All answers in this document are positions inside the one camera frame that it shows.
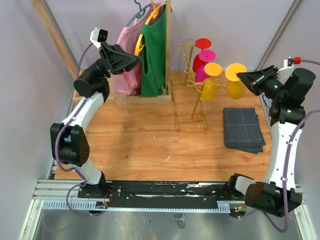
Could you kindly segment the yellow wine glass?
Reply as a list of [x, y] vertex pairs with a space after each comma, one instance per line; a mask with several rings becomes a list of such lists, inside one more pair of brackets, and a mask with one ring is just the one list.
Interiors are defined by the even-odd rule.
[[207, 77], [204, 79], [205, 85], [201, 94], [203, 100], [212, 100], [216, 97], [220, 83], [214, 77], [219, 76], [222, 72], [223, 68], [218, 63], [210, 62], [204, 65], [204, 73]]
[[225, 77], [227, 78], [226, 93], [234, 100], [241, 99], [245, 94], [245, 85], [237, 76], [238, 73], [246, 73], [247, 68], [241, 63], [232, 63], [225, 69]]

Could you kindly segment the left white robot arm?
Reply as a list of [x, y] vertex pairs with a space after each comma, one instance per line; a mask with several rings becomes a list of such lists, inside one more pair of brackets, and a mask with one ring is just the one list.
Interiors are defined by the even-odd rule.
[[100, 58], [73, 83], [82, 99], [67, 118], [50, 127], [52, 156], [62, 171], [74, 171], [81, 177], [80, 197], [101, 198], [107, 193], [105, 175], [90, 159], [85, 132], [110, 95], [108, 78], [129, 72], [142, 62], [142, 57], [125, 52], [118, 44], [102, 42], [98, 49]]

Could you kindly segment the magenta plastic wine glass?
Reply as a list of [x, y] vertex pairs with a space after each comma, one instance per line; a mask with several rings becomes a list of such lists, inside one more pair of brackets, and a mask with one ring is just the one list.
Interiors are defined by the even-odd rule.
[[201, 83], [209, 77], [209, 75], [205, 72], [205, 66], [207, 63], [212, 62], [215, 58], [216, 53], [210, 49], [204, 49], [196, 56], [196, 64], [194, 64], [196, 70], [194, 80], [196, 83]]

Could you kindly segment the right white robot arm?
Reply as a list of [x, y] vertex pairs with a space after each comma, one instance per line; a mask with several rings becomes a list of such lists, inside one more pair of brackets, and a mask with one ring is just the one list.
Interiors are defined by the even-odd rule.
[[316, 75], [305, 68], [278, 69], [272, 65], [236, 76], [254, 95], [265, 93], [271, 98], [272, 148], [262, 182], [235, 173], [229, 179], [226, 193], [232, 200], [244, 197], [246, 206], [282, 218], [302, 203], [302, 196], [296, 193], [294, 169], [306, 120], [302, 103]]

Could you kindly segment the clear glass wine glass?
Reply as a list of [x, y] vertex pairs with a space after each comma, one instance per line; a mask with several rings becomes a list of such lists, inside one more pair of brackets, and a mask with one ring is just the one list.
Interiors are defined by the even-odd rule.
[[114, 92], [115, 102], [122, 108], [122, 112], [125, 116], [129, 115], [129, 110], [127, 109], [128, 95], [121, 92]]

